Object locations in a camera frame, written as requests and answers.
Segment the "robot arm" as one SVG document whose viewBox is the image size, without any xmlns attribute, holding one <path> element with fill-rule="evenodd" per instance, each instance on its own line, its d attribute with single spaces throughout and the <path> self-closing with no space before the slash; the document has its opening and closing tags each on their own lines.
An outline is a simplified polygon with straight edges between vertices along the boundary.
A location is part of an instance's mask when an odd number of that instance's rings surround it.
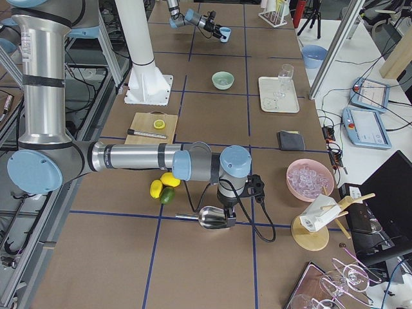
<svg viewBox="0 0 412 309">
<path fill-rule="evenodd" d="M 193 25 L 201 30 L 209 32 L 213 37 L 221 38 L 223 35 L 220 32 L 221 26 L 215 23 L 216 12 L 210 11 L 207 15 L 202 15 L 195 12 L 193 9 L 183 14 L 180 11 L 178 0 L 167 0 L 168 10 L 170 13 L 169 24 L 171 28 L 179 28 L 186 25 Z"/>
<path fill-rule="evenodd" d="M 104 169 L 169 170 L 180 180 L 216 185 L 222 208 L 203 207 L 200 222 L 213 229 L 235 224 L 234 207 L 252 196 L 251 156 L 238 145 L 215 153 L 203 142 L 128 145 L 80 142 L 66 132 L 65 40 L 97 37 L 96 1 L 12 1 L 21 31 L 25 131 L 8 161 L 10 179 L 22 190 L 46 194 L 90 172 Z"/>
</svg>

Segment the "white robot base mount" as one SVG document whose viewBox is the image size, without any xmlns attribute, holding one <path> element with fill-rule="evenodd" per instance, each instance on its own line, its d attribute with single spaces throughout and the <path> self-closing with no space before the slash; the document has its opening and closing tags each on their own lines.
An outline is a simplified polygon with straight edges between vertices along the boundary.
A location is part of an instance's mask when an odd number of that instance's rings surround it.
<svg viewBox="0 0 412 309">
<path fill-rule="evenodd" d="M 156 66 L 143 1 L 116 1 L 132 69 L 125 96 L 126 104 L 166 106 L 173 76 Z"/>
</svg>

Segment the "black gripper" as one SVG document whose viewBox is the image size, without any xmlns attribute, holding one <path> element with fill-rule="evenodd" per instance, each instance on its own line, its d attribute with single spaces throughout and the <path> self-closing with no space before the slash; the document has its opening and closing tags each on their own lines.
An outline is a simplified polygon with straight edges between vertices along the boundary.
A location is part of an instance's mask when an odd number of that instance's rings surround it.
<svg viewBox="0 0 412 309">
<path fill-rule="evenodd" d="M 220 34 L 220 25 L 215 23 L 215 17 L 216 17 L 216 11 L 210 11 L 207 13 L 207 15 L 204 15 L 205 17 L 205 26 L 204 30 L 211 34 Z"/>
<path fill-rule="evenodd" d="M 225 210 L 226 227 L 233 227 L 236 224 L 235 206 L 239 203 L 236 197 L 228 197 L 222 193 L 218 193 L 218 200 Z"/>
</svg>

